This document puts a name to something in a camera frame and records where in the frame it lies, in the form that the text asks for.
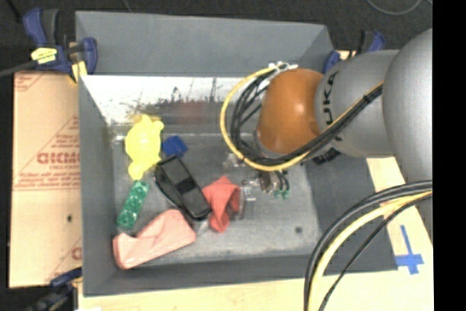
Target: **yellow plastic object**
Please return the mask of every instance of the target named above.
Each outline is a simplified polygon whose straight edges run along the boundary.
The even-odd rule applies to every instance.
[[[163,127],[162,121],[152,122],[148,115],[143,114],[128,131],[125,151],[133,160],[128,167],[133,180],[141,179],[145,171],[160,161],[160,131]]]

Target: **black cable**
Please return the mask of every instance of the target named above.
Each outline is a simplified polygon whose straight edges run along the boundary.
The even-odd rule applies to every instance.
[[[17,23],[21,23],[22,22],[22,16],[20,14],[20,11],[17,10],[15,4],[13,3],[12,0],[5,0],[8,4],[8,7],[10,8],[10,10],[12,11],[13,15],[15,16],[15,21]]]
[[[230,127],[230,136],[232,138],[233,144],[237,147],[237,149],[241,151],[245,157],[251,158],[254,160],[254,162],[266,166],[281,165],[284,162],[287,162],[304,153],[309,153],[306,156],[306,159],[309,159],[317,151],[320,151],[323,147],[328,145],[369,103],[371,103],[382,94],[382,84],[380,84],[368,94],[364,95],[345,115],[343,115],[338,121],[334,122],[330,128],[325,130],[318,137],[289,154],[276,158],[270,158],[264,156],[262,152],[254,151],[254,148],[251,146],[242,146],[242,141],[240,141],[241,126],[244,124],[242,116],[249,106],[249,104],[247,105],[245,103],[250,103],[250,101],[247,100],[250,100],[252,92],[256,90],[257,87],[268,76],[270,76],[270,72],[267,73],[265,78],[264,76],[259,76],[245,88],[234,106],[232,123]]]
[[[397,209],[393,213],[391,213],[386,219],[383,220],[383,222],[375,228],[375,230],[372,232],[372,234],[367,238],[366,241],[359,247],[359,249],[356,251],[356,253],[351,257],[351,259],[347,262],[343,270],[341,271],[340,275],[337,277],[335,282],[332,284],[332,286],[328,289],[327,293],[325,294],[322,303],[320,304],[319,311],[323,311],[325,309],[325,306],[328,303],[328,300],[330,299],[332,293],[335,291],[336,286],[338,283],[341,281],[347,270],[351,267],[351,265],[356,261],[356,259],[359,258],[361,253],[367,248],[367,246],[372,242],[372,240],[382,231],[384,227],[386,227],[396,216],[400,215],[404,210],[411,208],[412,206],[417,205],[418,203],[421,203],[425,200],[428,200],[432,198],[432,195],[427,196],[427,197],[421,197],[418,198],[417,200],[413,202],[409,202],[406,205],[402,206],[401,208]]]
[[[432,189],[432,186],[433,182],[431,180],[417,181],[414,183],[394,186],[368,196],[343,213],[341,217],[338,218],[324,232],[311,254],[304,279],[304,309],[307,310],[308,308],[309,293],[311,288],[310,280],[312,278],[312,273],[314,272],[320,257],[325,252],[323,249],[330,243],[330,241],[332,241],[336,233],[340,232],[344,226],[348,225],[355,216],[361,214],[363,211],[369,208],[374,208],[386,201],[390,201],[395,198],[405,197],[416,193],[428,192]]]

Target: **gray bin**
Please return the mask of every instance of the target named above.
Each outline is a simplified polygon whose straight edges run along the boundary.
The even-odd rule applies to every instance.
[[[206,232],[179,251],[119,269],[111,239],[119,232],[115,221],[131,183],[122,146],[130,126],[125,114],[156,111],[163,117],[167,108],[152,104],[159,96],[169,98],[175,83],[179,92],[189,92],[181,77],[227,86],[278,60],[320,71],[332,46],[323,25],[77,12],[76,38],[88,36],[97,40],[99,59],[95,74],[79,82],[85,296],[303,277],[323,230],[374,192],[364,159],[340,156],[321,166],[308,162],[289,170],[289,200],[258,193],[251,220],[234,219],[223,234]],[[161,79],[168,88],[147,94]],[[211,84],[200,90],[209,98]],[[221,91],[213,101],[199,99],[202,116],[195,121],[187,121],[192,112],[175,110],[164,130],[164,136],[180,135],[186,142],[184,160],[200,186],[225,172],[228,149],[218,129],[223,99]],[[237,170],[229,177],[240,183],[249,172]],[[152,183],[134,232],[167,207]],[[339,251],[329,271],[343,267],[368,231]],[[386,235],[378,236],[352,267],[395,268]]]

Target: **blue clamp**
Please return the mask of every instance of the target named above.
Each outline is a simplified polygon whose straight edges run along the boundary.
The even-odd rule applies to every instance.
[[[330,53],[328,54],[323,64],[322,73],[325,74],[333,66],[335,66],[340,61],[340,57],[341,57],[340,53],[337,52],[336,50],[330,51]]]
[[[162,150],[167,157],[176,155],[181,158],[188,148],[179,136],[174,135],[162,143]]]
[[[36,47],[53,48],[56,50],[54,56],[47,62],[40,63],[36,60],[34,68],[36,70],[57,70],[73,76],[74,62],[68,59],[68,56],[74,52],[84,53],[84,63],[87,73],[92,74],[97,66],[97,42],[93,38],[84,38],[76,46],[69,49],[56,44],[55,42],[55,22],[58,15],[57,9],[47,9],[42,11],[41,8],[33,8],[23,16],[23,25],[26,34],[33,39]]]
[[[385,38],[378,31],[373,32],[372,43],[368,47],[367,52],[380,51],[385,47]]]

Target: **black object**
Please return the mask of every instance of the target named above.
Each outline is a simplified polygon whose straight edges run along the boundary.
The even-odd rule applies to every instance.
[[[5,0],[5,1],[7,2],[8,7],[10,8],[13,15],[15,16],[15,21],[17,23],[21,23],[21,20],[22,20],[21,13],[20,11],[17,10],[16,6],[13,4],[13,1],[12,0]]]
[[[165,196],[193,219],[207,218],[210,206],[191,173],[176,155],[157,164],[154,180]]]

